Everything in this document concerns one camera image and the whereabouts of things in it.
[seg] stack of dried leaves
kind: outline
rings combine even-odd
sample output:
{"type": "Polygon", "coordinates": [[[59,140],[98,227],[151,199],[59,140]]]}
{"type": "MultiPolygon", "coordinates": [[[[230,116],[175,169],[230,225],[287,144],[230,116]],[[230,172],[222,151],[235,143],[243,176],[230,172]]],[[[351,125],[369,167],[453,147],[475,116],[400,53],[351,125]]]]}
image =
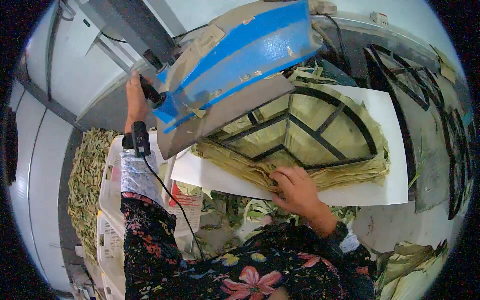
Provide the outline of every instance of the stack of dried leaves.
{"type": "Polygon", "coordinates": [[[68,181],[68,214],[87,258],[96,264],[96,217],[100,184],[110,145],[119,134],[95,128],[84,132],[82,144],[75,152],[68,181]]]}

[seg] black handle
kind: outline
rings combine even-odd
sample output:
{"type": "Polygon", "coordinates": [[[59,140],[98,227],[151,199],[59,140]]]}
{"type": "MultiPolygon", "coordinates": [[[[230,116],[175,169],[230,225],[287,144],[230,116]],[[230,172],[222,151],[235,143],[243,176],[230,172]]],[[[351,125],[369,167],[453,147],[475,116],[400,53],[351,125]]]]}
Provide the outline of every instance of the black handle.
{"type": "Polygon", "coordinates": [[[154,104],[154,109],[159,108],[167,99],[165,93],[157,92],[148,80],[140,74],[140,85],[144,91],[145,98],[154,104]]]}

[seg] woman's right hand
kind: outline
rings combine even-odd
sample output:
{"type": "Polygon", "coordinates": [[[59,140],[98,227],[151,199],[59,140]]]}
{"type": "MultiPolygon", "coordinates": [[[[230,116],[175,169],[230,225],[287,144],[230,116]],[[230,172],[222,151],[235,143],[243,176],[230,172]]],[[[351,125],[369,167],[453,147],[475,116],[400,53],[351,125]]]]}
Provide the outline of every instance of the woman's right hand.
{"type": "Polygon", "coordinates": [[[317,196],[315,183],[308,173],[300,167],[278,167],[270,173],[270,178],[278,182],[279,192],[273,194],[273,202],[295,215],[308,219],[313,229],[322,236],[330,235],[336,227],[337,218],[328,206],[317,196]]]}
{"type": "Polygon", "coordinates": [[[281,208],[306,218],[324,209],[325,204],[318,199],[315,183],[303,168],[278,167],[270,173],[270,178],[278,182],[285,197],[283,200],[277,193],[273,194],[273,202],[281,208]]]}

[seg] black metal rack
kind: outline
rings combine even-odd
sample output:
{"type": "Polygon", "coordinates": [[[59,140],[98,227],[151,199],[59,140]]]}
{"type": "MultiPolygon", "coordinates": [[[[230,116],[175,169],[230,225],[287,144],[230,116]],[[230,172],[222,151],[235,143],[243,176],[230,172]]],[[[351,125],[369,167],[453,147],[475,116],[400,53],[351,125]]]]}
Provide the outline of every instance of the black metal rack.
{"type": "Polygon", "coordinates": [[[305,168],[306,170],[314,170],[314,169],[323,169],[323,168],[328,168],[328,167],[336,167],[336,166],[342,166],[342,165],[348,165],[348,164],[354,164],[354,163],[359,163],[359,162],[364,162],[371,160],[375,158],[378,154],[377,148],[375,145],[375,142],[372,138],[372,135],[368,131],[367,126],[363,123],[363,121],[360,119],[360,117],[350,108],[348,107],[345,103],[341,102],[340,100],[336,99],[335,97],[326,94],[322,91],[309,88],[309,87],[297,87],[296,90],[290,94],[290,99],[288,103],[288,108],[271,116],[267,121],[259,123],[255,116],[253,115],[253,112],[250,112],[248,114],[248,118],[250,122],[252,123],[252,126],[249,127],[248,129],[237,133],[232,136],[228,136],[228,133],[219,131],[216,132],[213,135],[210,135],[208,137],[209,140],[217,143],[218,145],[221,145],[222,147],[235,152],[247,159],[250,159],[251,161],[260,161],[268,156],[272,155],[275,152],[278,151],[285,151],[287,152],[294,160],[295,162],[305,168]],[[297,117],[295,117],[293,114],[291,114],[291,107],[292,107],[292,97],[293,95],[305,95],[305,96],[311,96],[319,101],[325,101],[330,105],[333,105],[336,107],[335,111],[330,114],[330,116],[323,122],[323,124],[316,130],[314,131],[311,129],[308,125],[303,123],[301,120],[299,120],[297,117]],[[349,117],[352,122],[358,127],[360,132],[362,133],[367,146],[369,148],[370,154],[368,156],[363,156],[363,157],[358,157],[358,158],[347,158],[343,153],[341,153],[337,148],[335,148],[331,143],[329,143],[326,139],[322,137],[322,133],[325,132],[325,130],[333,123],[333,121],[341,114],[344,113],[347,117],[349,117]],[[293,153],[291,153],[288,148],[284,145],[286,136],[288,133],[288,128],[286,128],[284,137],[283,137],[283,143],[279,144],[257,156],[251,157],[249,155],[246,155],[245,153],[242,153],[238,149],[236,149],[234,146],[231,145],[232,142],[239,140],[243,137],[246,137],[248,135],[251,135],[253,133],[258,132],[259,130],[262,130],[264,128],[267,128],[269,126],[272,126],[274,124],[277,124],[281,121],[284,120],[289,120],[298,127],[300,127],[304,132],[306,132],[309,136],[311,136],[313,139],[315,139],[319,144],[321,144],[325,149],[327,149],[331,154],[333,154],[336,158],[338,158],[338,161],[332,162],[332,163],[325,163],[325,164],[317,164],[317,165],[306,165],[302,161],[300,161],[293,153]]]}

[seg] wrist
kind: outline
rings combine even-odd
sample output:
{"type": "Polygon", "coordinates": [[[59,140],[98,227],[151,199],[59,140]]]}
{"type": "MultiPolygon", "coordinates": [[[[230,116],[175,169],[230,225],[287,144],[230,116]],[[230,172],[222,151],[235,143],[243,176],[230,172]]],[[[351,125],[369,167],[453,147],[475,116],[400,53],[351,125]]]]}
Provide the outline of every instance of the wrist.
{"type": "Polygon", "coordinates": [[[306,216],[309,224],[314,230],[323,237],[328,237],[336,228],[338,219],[330,212],[330,208],[324,203],[321,203],[315,211],[306,216]]]}
{"type": "Polygon", "coordinates": [[[145,119],[146,118],[128,116],[127,121],[125,122],[125,133],[131,133],[132,132],[132,125],[135,122],[138,122],[138,121],[142,121],[143,123],[145,123],[145,119]]]}
{"type": "Polygon", "coordinates": [[[322,216],[326,214],[331,214],[330,208],[328,208],[325,203],[318,200],[318,203],[310,206],[303,216],[307,218],[307,220],[315,220],[322,218],[322,216]]]}

